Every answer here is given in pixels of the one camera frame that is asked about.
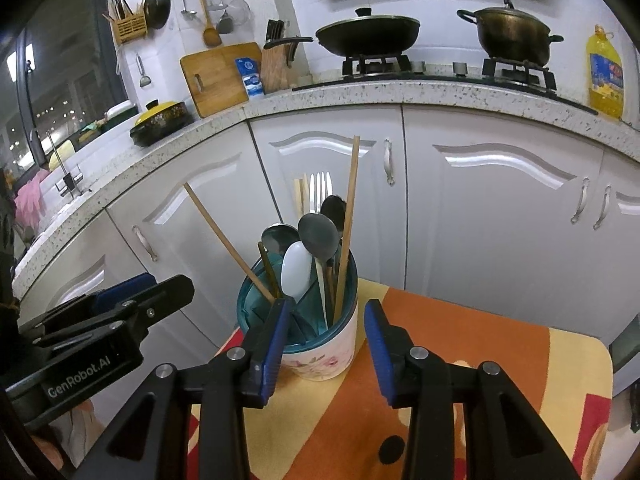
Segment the gloved left hand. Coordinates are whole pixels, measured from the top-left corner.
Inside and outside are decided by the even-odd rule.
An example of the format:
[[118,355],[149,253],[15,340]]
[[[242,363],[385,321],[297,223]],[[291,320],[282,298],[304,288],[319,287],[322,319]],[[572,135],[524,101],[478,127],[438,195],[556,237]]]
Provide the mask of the gloved left hand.
[[104,425],[96,416],[91,400],[58,416],[50,422],[49,427],[53,430],[56,442],[75,467],[85,459],[104,431]]

